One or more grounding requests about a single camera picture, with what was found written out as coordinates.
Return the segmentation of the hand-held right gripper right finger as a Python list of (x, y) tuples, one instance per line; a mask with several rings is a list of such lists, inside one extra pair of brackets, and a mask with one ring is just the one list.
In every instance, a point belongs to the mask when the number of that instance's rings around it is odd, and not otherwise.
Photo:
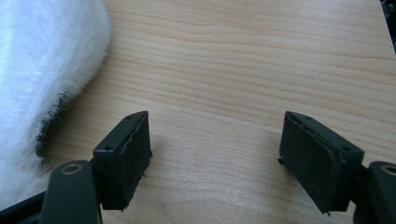
[(279, 155), (320, 212), (347, 210), (348, 187), (364, 155), (361, 149), (319, 121), (287, 111)]

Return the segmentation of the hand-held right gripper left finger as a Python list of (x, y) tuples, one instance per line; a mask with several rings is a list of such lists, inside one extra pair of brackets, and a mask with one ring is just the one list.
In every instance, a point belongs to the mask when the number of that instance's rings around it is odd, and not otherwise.
[(129, 206), (151, 157), (148, 111), (126, 116), (98, 144), (92, 168), (104, 210)]

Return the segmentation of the white fluffy plush item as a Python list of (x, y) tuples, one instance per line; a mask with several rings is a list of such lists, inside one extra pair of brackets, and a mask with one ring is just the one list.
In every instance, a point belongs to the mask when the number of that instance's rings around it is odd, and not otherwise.
[(0, 0), (0, 211), (46, 189), (39, 137), (106, 57), (104, 0)]

